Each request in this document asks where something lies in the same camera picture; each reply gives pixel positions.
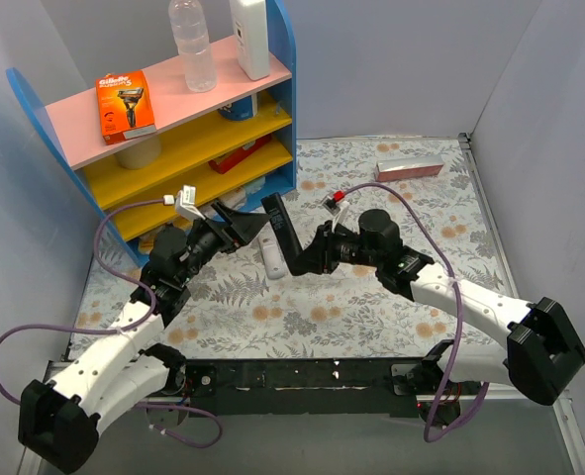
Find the black TV remote control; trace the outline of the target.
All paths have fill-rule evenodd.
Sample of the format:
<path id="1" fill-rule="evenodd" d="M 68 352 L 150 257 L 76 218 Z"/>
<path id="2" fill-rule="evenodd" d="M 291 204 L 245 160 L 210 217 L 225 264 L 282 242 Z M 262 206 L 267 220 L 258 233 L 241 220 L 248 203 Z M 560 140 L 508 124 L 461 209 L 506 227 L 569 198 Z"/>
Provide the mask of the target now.
<path id="1" fill-rule="evenodd" d="M 278 192 L 272 193 L 261 199 L 261 205 L 268 215 L 284 260 L 291 269 L 302 252 L 302 246 L 282 197 Z"/>

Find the white remote control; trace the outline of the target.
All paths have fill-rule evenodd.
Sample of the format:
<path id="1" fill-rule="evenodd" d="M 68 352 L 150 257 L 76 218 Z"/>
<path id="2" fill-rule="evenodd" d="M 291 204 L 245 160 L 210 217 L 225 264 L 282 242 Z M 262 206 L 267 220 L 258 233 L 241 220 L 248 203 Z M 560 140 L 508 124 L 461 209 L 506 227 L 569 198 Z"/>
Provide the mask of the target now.
<path id="1" fill-rule="evenodd" d="M 259 241 L 259 247 L 266 276 L 270 280 L 278 280 L 284 277 L 287 268 L 282 259 L 277 242 L 271 237 L 266 237 Z"/>

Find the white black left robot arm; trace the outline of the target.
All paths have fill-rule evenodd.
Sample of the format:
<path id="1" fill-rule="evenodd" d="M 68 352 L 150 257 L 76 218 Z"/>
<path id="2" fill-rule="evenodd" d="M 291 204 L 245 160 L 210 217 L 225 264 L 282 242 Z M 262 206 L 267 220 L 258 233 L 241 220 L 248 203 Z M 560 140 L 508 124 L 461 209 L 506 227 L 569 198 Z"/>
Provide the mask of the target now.
<path id="1" fill-rule="evenodd" d="M 263 213 L 213 204 L 219 219 L 198 218 L 190 232 L 173 225 L 154 238 L 142 281 L 106 334 L 47 382 L 20 397 L 19 441 L 65 474 L 81 468 L 100 434 L 146 396 L 178 394 L 186 360 L 146 344 L 162 333 L 190 297 L 188 283 L 219 252 L 250 244 L 267 224 Z"/>

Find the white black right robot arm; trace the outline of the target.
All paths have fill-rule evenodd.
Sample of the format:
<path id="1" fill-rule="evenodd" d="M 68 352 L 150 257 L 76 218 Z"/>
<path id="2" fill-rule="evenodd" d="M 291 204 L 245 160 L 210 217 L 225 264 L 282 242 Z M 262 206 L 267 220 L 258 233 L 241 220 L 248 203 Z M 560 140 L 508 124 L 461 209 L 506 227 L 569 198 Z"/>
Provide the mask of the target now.
<path id="1" fill-rule="evenodd" d="M 451 277 L 431 257 L 404 245 L 398 225 L 383 210 L 364 212 L 356 232 L 327 221 L 307 247 L 289 219 L 271 223 L 292 275 L 327 274 L 341 263 L 371 266 L 389 292 L 442 310 L 495 341 L 493 347 L 455 349 L 447 340 L 431 350 L 422 371 L 435 393 L 463 381 L 495 383 L 549 406 L 585 364 L 585 346 L 558 302 L 526 302 Z"/>

